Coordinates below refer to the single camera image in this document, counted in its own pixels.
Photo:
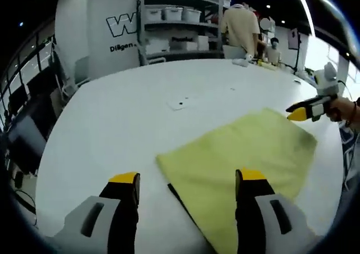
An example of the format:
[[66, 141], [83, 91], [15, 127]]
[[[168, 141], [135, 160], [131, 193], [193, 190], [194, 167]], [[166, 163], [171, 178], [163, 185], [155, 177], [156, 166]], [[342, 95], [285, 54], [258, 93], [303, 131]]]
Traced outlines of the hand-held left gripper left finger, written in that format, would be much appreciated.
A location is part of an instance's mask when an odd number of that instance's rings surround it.
[[139, 173], [113, 176], [67, 214], [56, 234], [58, 253], [135, 253], [139, 200]]

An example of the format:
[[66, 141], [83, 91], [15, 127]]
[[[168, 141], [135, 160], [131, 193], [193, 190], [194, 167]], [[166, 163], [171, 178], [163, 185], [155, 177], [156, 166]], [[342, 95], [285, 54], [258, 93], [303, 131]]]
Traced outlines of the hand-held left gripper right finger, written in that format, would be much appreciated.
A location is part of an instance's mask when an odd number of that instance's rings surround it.
[[302, 210], [259, 171], [236, 170], [235, 218], [238, 253], [303, 253], [309, 243]]

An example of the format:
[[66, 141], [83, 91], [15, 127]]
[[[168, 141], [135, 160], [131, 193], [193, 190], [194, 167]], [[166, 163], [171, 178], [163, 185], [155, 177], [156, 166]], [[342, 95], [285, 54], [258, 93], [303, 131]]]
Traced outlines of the person's right hand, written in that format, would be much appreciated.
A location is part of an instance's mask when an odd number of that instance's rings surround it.
[[330, 104], [330, 112], [326, 114], [331, 121], [347, 121], [348, 124], [359, 124], [359, 99], [351, 101], [337, 97]]

